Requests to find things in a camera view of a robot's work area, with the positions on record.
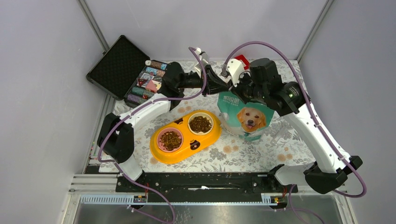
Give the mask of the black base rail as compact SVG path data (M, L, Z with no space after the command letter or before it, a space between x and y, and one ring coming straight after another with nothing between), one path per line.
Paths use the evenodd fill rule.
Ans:
M273 197L285 199L288 192L298 188L282 185L274 177L264 173L143 173L137 184L125 177L117 178L117 193L142 193L150 203L163 199L141 186L153 188L171 203L230 203L269 204Z

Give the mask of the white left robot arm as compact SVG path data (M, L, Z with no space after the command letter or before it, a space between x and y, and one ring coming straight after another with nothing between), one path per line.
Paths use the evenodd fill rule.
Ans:
M179 63L171 62L165 69L161 88L151 98L120 116L113 113L106 115L97 140L100 147L98 160L104 162L102 152L111 156L110 162L127 178L127 186L132 191L141 191L145 185L141 176L143 170L133 157L134 133L158 116L171 111L180 101L193 99L194 96L184 96L184 89L200 87L201 91L196 94L199 96L209 95L211 87L222 87L223 91L233 87L233 81L226 79L230 75L227 70L217 75L209 71L210 67L207 64L199 73L186 73Z

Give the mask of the black poker chip case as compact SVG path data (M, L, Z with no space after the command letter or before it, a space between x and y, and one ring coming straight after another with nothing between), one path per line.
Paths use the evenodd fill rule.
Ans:
M156 93L182 98L184 91L164 80L168 64L151 59L124 35L120 36L86 79L118 101L135 108Z

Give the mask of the green dog food bag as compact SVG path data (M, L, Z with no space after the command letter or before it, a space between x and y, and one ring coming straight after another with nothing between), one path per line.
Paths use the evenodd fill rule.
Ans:
M229 133L254 143L260 141L275 112L260 103L245 104L231 92L221 92L217 106L223 127Z

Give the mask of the small red box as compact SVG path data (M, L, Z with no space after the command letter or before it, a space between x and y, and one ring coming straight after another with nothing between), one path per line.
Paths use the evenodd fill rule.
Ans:
M245 58L244 55L241 54L241 55L235 56L234 59L237 59L237 60L242 62L244 70L248 70L249 69L250 63L249 63L248 59Z

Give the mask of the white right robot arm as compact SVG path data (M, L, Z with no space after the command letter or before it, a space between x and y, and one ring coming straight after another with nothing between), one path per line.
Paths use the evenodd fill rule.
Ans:
M362 165L335 141L314 110L307 93L297 81L283 82L274 61L254 60L246 76L243 63L232 59L225 66L231 75L231 91L244 103L262 103L276 111L300 135L313 154L313 163L278 165L268 175L269 189L280 192L286 185L308 185L320 194L336 191Z

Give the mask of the floral table mat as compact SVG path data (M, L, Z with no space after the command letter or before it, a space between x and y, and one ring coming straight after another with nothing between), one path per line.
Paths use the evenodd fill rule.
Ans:
M314 157L291 125L286 134L273 146L270 141L285 121L277 113L259 142L248 142L223 130L212 145L176 164L164 164L153 157L150 138L162 126L194 111L207 110L220 116L218 96L197 96L184 100L172 111L144 125L134 136L134 158L145 172L266 172L278 164L306 164Z

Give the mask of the clear plastic scoop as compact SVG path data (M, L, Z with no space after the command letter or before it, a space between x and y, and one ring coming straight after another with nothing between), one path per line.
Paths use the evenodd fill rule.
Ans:
M280 130L276 133L276 135L270 141L270 144L274 146L286 134L286 132L289 129L290 129L289 123L287 121L284 121L282 123L282 126L281 126Z

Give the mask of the yellow double pet bowl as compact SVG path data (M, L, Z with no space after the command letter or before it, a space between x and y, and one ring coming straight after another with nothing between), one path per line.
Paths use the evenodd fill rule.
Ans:
M190 129L190 121L197 116L209 119L212 125L209 132L195 133ZM161 135L166 132L177 133L181 139L181 145L171 151L166 150L161 142ZM214 144L219 139L221 132L220 120L213 113L206 110L195 110L159 128L151 137L150 151L158 161L175 164Z

